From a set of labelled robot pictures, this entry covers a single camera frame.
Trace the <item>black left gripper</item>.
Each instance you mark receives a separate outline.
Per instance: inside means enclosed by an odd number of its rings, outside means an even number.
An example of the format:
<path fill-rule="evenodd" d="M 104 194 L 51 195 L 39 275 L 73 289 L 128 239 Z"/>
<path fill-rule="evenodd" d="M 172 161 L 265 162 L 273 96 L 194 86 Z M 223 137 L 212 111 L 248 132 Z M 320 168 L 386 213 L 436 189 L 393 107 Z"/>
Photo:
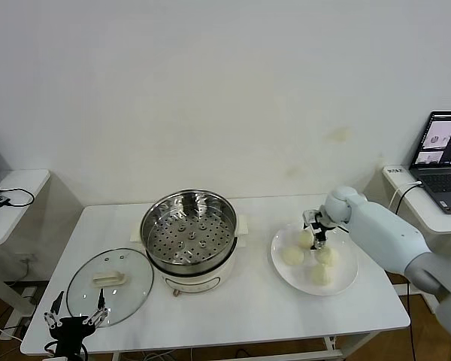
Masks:
<path fill-rule="evenodd" d="M 104 289 L 101 288 L 97 309 L 86 317 L 63 317 L 59 319 L 64 291 L 52 302 L 49 311 L 44 313 L 44 321 L 47 324 L 50 336 L 53 339 L 48 343 L 48 353 L 52 357 L 88 357 L 83 340 L 91 336 L 95 326 L 100 326 L 109 314 L 105 304 Z"/>

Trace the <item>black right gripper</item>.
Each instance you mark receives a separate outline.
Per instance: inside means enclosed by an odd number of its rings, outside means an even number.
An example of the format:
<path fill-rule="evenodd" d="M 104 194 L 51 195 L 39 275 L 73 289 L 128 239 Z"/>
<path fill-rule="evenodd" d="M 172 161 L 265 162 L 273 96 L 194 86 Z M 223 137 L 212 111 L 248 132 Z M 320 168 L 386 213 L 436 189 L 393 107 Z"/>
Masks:
<path fill-rule="evenodd" d="M 310 249 L 320 250 L 325 246 L 325 233 L 335 229 L 337 224 L 332 221 L 327 214 L 324 214 L 320 210 L 315 210 L 314 221 L 313 245 Z M 308 230 L 308 227 L 309 226 L 306 223 L 303 223 L 302 229 L 304 231 Z"/>

